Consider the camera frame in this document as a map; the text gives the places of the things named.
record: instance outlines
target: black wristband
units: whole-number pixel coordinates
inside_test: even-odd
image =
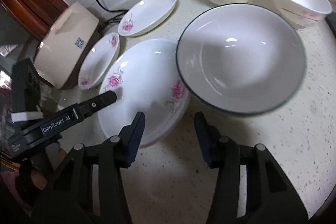
[[[32,164],[27,161],[20,166],[20,175],[15,180],[15,188],[22,200],[30,205],[34,205],[37,196],[42,192],[38,189],[31,179]]]

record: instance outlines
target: wooden panel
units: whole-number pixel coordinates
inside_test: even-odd
[[[42,40],[50,26],[68,7],[63,0],[0,0],[16,21]]]

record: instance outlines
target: beige appliance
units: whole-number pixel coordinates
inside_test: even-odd
[[[101,38],[99,20],[75,2],[51,26],[40,44],[34,66],[57,89],[77,84],[78,73],[93,45]]]

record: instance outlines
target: plate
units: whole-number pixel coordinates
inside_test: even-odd
[[[78,74],[78,86],[87,90],[99,85],[110,65],[117,59],[119,35],[111,32],[101,38],[89,51]]]
[[[280,107],[306,71],[296,31],[276,13],[251,4],[223,5],[196,17],[181,35],[176,61],[189,91],[237,115]]]
[[[146,117],[141,147],[157,142],[175,127],[190,100],[177,72],[175,50],[175,41],[150,39],[127,50],[113,64],[99,91],[117,94],[114,104],[98,112],[108,138],[119,134],[138,111]]]
[[[123,37],[144,34],[160,25],[173,11],[177,0],[141,0],[120,21],[118,33]]]

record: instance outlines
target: silver bolt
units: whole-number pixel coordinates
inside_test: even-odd
[[[229,141],[229,137],[226,137],[226,136],[221,136],[221,138],[219,139],[219,141],[221,143],[227,143]]]
[[[257,149],[258,149],[259,151],[264,151],[264,150],[266,149],[266,147],[265,147],[262,143],[258,143],[258,144],[257,144]]]
[[[117,143],[117,142],[119,142],[119,140],[120,140],[120,137],[119,137],[119,136],[112,136],[112,137],[110,138],[110,141],[111,141],[112,143]]]
[[[73,147],[75,150],[81,150],[83,148],[83,144],[82,143],[76,143],[75,146]]]

